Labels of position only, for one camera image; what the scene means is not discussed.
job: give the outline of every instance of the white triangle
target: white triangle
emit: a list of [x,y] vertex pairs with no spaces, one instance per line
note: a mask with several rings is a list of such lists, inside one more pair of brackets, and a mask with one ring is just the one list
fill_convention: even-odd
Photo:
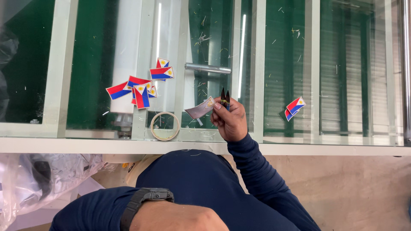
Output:
[[155,89],[155,86],[151,88],[151,91],[149,92],[150,95],[157,97],[157,90]]
[[300,98],[298,99],[296,105],[305,105],[305,102],[304,102],[304,100],[302,99],[302,97],[300,97]]
[[145,84],[134,86],[134,88],[136,89],[136,91],[138,91],[141,95],[143,94],[144,89],[145,89],[146,87],[147,87],[147,86],[146,86]]
[[159,61],[161,67],[164,67],[169,62],[168,60],[165,60],[165,59],[162,59],[162,58],[158,58],[158,61]]
[[150,81],[150,82],[148,82],[148,83],[145,83],[145,85],[147,85],[147,92],[150,92],[150,91],[151,91],[151,88],[152,88],[152,86],[153,86],[153,81]]
[[170,76],[171,78],[174,78],[174,71],[173,68],[170,67],[170,69],[168,69],[168,71],[166,71],[164,74]]

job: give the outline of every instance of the fingers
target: fingers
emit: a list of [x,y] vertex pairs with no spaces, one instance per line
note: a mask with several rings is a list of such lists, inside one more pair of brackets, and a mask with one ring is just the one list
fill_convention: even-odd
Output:
[[214,124],[214,126],[218,127],[218,126],[222,126],[224,124],[224,121],[217,115],[217,113],[214,111],[212,111],[211,116],[210,116],[210,121],[211,123]]
[[[227,109],[219,103],[214,104],[213,114],[214,113],[216,113],[221,118],[221,120],[223,120],[224,122],[232,121],[233,117],[234,117],[233,114],[231,114],[229,111],[227,111]],[[223,125],[223,121],[221,121],[221,120],[219,120],[218,123],[220,125]]]
[[[214,101],[216,103],[220,103],[221,97],[214,98]],[[237,100],[230,97],[230,112],[233,112],[234,110],[238,108],[243,109],[244,106],[241,103],[239,103]]]

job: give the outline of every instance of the white roller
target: white roller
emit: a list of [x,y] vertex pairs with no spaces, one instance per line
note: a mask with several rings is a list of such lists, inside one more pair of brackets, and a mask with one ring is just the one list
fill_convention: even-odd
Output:
[[[137,73],[141,10],[142,0],[120,0],[115,42],[113,86],[127,81],[130,75],[135,76]],[[111,101],[110,111],[133,113],[134,105],[131,104],[131,99],[132,96],[129,94]]]

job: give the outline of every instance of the black watch strap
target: black watch strap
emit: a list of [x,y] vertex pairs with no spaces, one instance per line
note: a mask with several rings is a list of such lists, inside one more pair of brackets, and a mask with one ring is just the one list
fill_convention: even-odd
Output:
[[174,202],[174,195],[168,189],[141,188],[131,197],[120,220],[120,231],[129,231],[131,222],[144,201],[167,200]]

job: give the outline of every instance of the metal rod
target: metal rod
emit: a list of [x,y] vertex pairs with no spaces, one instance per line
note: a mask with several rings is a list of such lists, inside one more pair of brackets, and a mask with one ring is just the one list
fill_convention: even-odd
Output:
[[185,63],[186,70],[199,71],[199,72],[210,72],[218,74],[231,74],[231,68],[228,67],[218,67],[203,64]]
[[402,0],[402,79],[404,98],[404,146],[411,147],[411,11],[410,1]]

